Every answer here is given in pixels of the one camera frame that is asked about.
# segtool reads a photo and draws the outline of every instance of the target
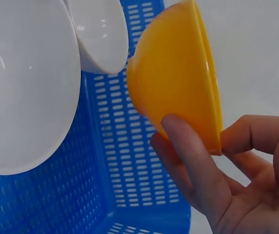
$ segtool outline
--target plastic basket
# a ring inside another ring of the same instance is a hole
[[[123,0],[130,55],[160,0]],[[60,148],[39,167],[0,176],[0,234],[187,234],[190,206],[149,144],[126,71],[83,73],[78,110]]]

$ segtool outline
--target white background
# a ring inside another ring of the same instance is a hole
[[[175,0],[164,0],[165,5]],[[224,127],[245,114],[279,116],[279,1],[198,0],[212,47]],[[269,155],[261,154],[272,160]],[[244,185],[248,179],[225,157],[218,166]],[[210,234],[192,209],[191,234]]]

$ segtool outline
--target blue basket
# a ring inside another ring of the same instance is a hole
[[[122,0],[130,53],[160,0]],[[39,167],[0,176],[0,234],[187,234],[190,206],[149,144],[155,129],[134,110],[125,69],[83,73],[63,144]]]

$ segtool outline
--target hand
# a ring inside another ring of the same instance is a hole
[[[244,187],[220,171],[197,133],[179,117],[151,144],[169,175],[215,234],[279,234],[279,117],[245,116],[223,131],[223,153],[251,180]],[[250,150],[274,155],[274,163]]]

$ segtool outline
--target yellow bowl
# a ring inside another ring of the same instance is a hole
[[[211,154],[221,155],[218,83],[194,0],[167,8],[149,24],[129,60],[127,82],[134,107],[163,136],[162,118],[175,114],[197,131]]]

